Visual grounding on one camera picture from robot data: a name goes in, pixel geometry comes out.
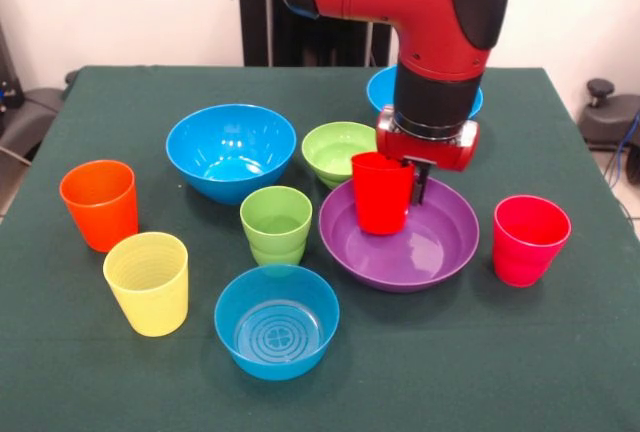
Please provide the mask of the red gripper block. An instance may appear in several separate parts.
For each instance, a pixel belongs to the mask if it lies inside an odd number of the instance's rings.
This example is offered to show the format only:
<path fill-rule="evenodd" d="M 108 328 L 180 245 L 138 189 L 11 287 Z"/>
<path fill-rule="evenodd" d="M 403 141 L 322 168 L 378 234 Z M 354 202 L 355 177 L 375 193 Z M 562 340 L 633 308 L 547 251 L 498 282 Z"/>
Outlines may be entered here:
<path fill-rule="evenodd" d="M 452 138 L 432 140 L 411 135 L 394 121 L 392 105 L 378 116 L 376 144 L 379 153 L 394 160 L 416 163 L 411 203 L 421 205 L 431 165 L 440 169 L 463 171 L 472 161 L 479 140 L 479 124 L 467 120 Z"/>

